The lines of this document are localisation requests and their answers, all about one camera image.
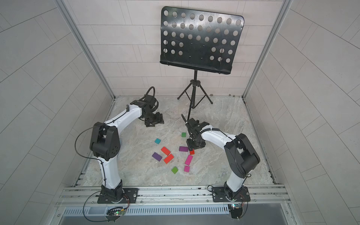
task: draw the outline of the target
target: gray marble surface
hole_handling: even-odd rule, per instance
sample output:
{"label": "gray marble surface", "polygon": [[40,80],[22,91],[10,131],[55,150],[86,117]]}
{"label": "gray marble surface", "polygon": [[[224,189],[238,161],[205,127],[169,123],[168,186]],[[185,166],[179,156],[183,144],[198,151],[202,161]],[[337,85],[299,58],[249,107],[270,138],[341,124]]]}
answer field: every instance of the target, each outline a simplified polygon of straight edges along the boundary
{"label": "gray marble surface", "polygon": [[[164,124],[155,127],[145,127],[141,120],[133,121],[120,134],[121,148],[117,155],[118,170],[124,186],[146,185],[222,185],[228,179],[231,169],[225,152],[211,142],[206,142],[202,149],[195,150],[190,164],[190,172],[184,172],[185,160],[189,153],[179,152],[179,146],[186,146],[189,137],[181,114],[187,117],[189,99],[176,97],[156,97],[159,101],[158,112],[163,114]],[[110,118],[116,116],[136,97],[119,97],[116,99]],[[191,117],[206,121],[215,128],[238,135],[247,135],[250,142],[260,156],[261,162],[254,169],[252,176],[245,184],[273,184],[263,153],[258,141],[245,104],[239,97],[211,98],[213,105],[204,99],[191,112]],[[154,141],[161,139],[160,144]],[[163,159],[162,147],[168,148],[174,159],[168,164],[158,162],[152,157],[154,152]],[[171,169],[176,166],[176,174]],[[92,160],[82,182],[82,186],[100,186],[102,176],[99,163]]]}

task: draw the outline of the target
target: orange block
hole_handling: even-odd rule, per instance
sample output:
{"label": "orange block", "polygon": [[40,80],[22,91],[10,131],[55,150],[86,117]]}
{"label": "orange block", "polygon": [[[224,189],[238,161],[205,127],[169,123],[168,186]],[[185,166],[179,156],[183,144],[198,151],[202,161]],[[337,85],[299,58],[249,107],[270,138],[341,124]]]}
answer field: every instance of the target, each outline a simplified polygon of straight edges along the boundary
{"label": "orange block", "polygon": [[161,151],[162,151],[163,153],[165,153],[165,155],[167,155],[167,156],[171,153],[171,152],[169,151],[169,149],[167,149],[167,148],[165,148],[165,147],[162,147]]}
{"label": "orange block", "polygon": [[165,159],[164,162],[167,164],[168,162],[170,162],[172,159],[174,158],[174,156],[172,154],[168,155]]}

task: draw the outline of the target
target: purple block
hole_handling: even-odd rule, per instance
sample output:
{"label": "purple block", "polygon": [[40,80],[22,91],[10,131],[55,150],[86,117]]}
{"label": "purple block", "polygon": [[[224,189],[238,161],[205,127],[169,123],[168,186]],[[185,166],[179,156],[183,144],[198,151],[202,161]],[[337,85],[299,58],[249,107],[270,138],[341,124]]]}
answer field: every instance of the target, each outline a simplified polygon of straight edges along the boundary
{"label": "purple block", "polygon": [[162,159],[162,156],[159,155],[159,154],[156,153],[156,152],[154,152],[153,157],[154,157],[157,161],[159,161],[159,162],[160,162],[160,160]]}
{"label": "purple block", "polygon": [[179,147],[179,152],[187,152],[187,151],[189,151],[188,147],[184,147],[184,146]]}

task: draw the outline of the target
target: music stand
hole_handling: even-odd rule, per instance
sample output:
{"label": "music stand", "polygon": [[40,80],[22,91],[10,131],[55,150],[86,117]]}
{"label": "music stand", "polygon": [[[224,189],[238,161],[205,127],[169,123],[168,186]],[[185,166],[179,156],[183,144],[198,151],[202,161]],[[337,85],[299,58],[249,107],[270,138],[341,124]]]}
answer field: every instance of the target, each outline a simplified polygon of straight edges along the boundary
{"label": "music stand", "polygon": [[[160,63],[194,70],[194,79],[185,88],[191,109],[209,96],[197,80],[197,71],[230,74],[244,18],[239,15],[213,13],[165,6],[161,10]],[[193,86],[191,98],[186,92]],[[204,92],[195,105],[196,87]]]}

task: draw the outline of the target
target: tiled wall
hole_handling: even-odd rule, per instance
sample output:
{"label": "tiled wall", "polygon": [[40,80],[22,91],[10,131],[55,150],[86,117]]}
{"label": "tiled wall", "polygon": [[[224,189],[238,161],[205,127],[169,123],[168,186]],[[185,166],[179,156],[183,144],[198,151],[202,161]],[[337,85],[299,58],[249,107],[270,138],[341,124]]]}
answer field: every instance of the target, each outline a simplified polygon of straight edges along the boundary
{"label": "tiled wall", "polygon": [[111,101],[52,0],[0,1],[1,224],[46,221]]}
{"label": "tiled wall", "polygon": [[115,95],[180,95],[194,71],[160,64],[160,16],[164,6],[242,15],[230,75],[198,72],[208,94],[242,95],[282,1],[64,0]]}
{"label": "tiled wall", "polygon": [[360,222],[360,1],[294,0],[246,102],[307,225]]}

